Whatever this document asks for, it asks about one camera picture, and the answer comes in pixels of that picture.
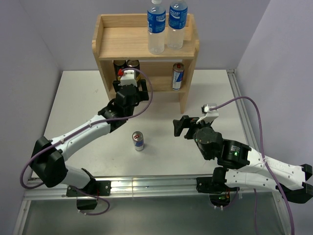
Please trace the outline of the black gold can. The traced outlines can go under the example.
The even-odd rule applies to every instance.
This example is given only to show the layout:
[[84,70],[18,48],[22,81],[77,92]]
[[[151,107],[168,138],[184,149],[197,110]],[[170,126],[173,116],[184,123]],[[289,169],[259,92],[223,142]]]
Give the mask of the black gold can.
[[127,67],[126,60],[113,60],[114,73],[116,80],[120,80],[123,75],[123,69]]
[[[139,60],[127,60],[126,61],[126,64],[127,64],[127,67],[128,68],[135,68],[135,69],[140,69],[140,63],[139,63]],[[135,76],[136,76],[136,81],[137,81],[137,84],[139,85],[139,82],[140,82],[140,79],[141,79],[141,75],[140,75],[140,72],[138,71],[135,71]]]

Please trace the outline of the Pocari Sweat bottle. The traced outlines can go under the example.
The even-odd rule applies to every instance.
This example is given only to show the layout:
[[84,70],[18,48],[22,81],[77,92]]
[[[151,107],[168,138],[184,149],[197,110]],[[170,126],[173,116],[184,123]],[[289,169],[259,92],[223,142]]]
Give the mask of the Pocari Sweat bottle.
[[178,50],[183,46],[188,5],[184,0],[174,0],[169,8],[167,46]]
[[148,51],[161,54],[165,47],[166,9],[161,0],[152,0],[147,10]]

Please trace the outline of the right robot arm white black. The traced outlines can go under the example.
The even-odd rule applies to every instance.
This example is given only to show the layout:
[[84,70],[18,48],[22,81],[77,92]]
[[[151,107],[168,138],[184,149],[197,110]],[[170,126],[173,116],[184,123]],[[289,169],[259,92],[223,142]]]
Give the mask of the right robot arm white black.
[[223,139],[210,123],[198,117],[183,116],[173,121],[174,135],[193,140],[203,158],[216,160],[212,176],[198,177],[199,193],[219,194],[236,188],[254,188],[284,193],[287,201],[304,204],[313,197],[313,187],[306,181],[312,176],[309,164],[291,165],[262,157],[254,148],[235,140]]

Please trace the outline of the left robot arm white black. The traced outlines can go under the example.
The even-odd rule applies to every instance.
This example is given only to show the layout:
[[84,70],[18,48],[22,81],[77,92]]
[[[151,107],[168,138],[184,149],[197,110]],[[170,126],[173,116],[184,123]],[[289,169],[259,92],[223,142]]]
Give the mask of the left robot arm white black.
[[128,119],[134,118],[134,109],[140,102],[152,101],[153,94],[147,89],[150,84],[146,79],[140,81],[140,87],[115,82],[115,98],[85,124],[50,140],[39,138],[34,146],[30,167],[43,185],[52,188],[64,184],[78,188],[83,195],[95,195],[99,184],[92,174],[84,168],[67,166],[66,161],[87,144],[112,133]]

